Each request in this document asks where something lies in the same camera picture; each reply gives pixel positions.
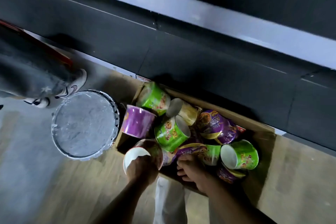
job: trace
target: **shoe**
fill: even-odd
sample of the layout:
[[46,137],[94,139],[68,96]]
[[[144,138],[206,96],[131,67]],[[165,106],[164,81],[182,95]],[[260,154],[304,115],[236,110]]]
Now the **shoe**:
[[38,108],[46,108],[50,104],[49,98],[26,98],[23,101]]
[[60,94],[55,96],[58,98],[66,98],[74,93],[76,93],[86,82],[87,74],[84,69],[78,70],[78,77],[74,80],[68,87],[66,87]]

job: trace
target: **green noodle cup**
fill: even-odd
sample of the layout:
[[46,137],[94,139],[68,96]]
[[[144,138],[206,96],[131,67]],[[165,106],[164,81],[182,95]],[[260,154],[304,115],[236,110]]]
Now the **green noodle cup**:
[[170,105],[170,95],[165,93],[155,82],[147,83],[140,95],[136,106],[152,109],[158,116],[163,115]]
[[155,138],[166,151],[173,152],[191,135],[190,129],[181,116],[171,117],[154,128]]
[[225,144],[220,150],[223,164],[229,169],[254,169],[259,162],[257,150],[246,140]]

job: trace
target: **white pants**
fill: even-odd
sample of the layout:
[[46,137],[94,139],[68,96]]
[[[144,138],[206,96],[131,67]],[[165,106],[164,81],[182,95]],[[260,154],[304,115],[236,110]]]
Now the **white pants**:
[[[184,189],[182,184],[159,177],[155,191],[155,215],[153,224],[187,224],[186,196],[190,191]],[[210,224],[224,223],[211,207],[209,202]]]

